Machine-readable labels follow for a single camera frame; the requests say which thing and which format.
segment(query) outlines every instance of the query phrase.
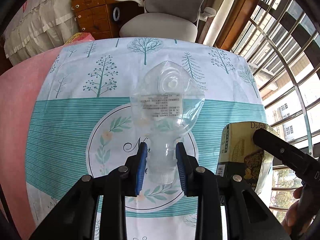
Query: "bottle label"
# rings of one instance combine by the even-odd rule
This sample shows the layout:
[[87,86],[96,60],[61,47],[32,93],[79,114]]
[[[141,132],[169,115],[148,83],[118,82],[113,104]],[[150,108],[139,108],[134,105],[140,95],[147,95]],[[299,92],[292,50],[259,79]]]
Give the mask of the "bottle label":
[[140,103],[142,109],[152,117],[182,115],[182,95],[180,93],[141,96]]

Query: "gray chair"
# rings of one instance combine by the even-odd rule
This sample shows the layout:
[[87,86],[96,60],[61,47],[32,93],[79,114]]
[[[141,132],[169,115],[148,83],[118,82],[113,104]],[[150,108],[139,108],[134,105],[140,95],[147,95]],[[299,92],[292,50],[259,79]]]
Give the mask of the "gray chair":
[[116,0],[135,1],[144,7],[140,14],[124,24],[120,37],[169,38],[195,42],[199,20],[216,15],[206,7],[200,12],[204,0]]

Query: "gold and black package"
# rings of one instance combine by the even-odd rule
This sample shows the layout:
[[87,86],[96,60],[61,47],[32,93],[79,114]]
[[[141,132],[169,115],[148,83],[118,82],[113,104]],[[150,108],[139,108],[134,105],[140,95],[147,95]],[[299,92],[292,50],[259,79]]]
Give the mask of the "gold and black package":
[[273,156],[254,144],[252,136],[263,128],[278,136],[271,126],[261,122],[228,124],[222,131],[216,174],[225,178],[240,175],[260,194],[272,167]]

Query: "pink fabric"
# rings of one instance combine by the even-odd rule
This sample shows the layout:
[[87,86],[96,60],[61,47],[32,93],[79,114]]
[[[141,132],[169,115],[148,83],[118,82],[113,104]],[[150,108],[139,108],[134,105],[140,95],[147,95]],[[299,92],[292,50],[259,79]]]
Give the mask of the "pink fabric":
[[[94,41],[94,38],[89,35],[76,43],[85,41]],[[31,57],[0,76],[0,183],[23,240],[29,239],[36,228],[25,176],[29,123],[44,79],[62,48]]]

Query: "transparent plastic bottle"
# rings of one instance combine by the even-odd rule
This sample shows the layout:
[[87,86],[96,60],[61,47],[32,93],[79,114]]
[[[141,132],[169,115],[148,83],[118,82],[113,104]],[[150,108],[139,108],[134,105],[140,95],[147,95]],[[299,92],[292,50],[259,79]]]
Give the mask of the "transparent plastic bottle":
[[151,142],[149,179],[172,183],[177,165],[174,143],[195,125],[204,93],[183,67],[164,61],[138,82],[130,102],[135,128]]

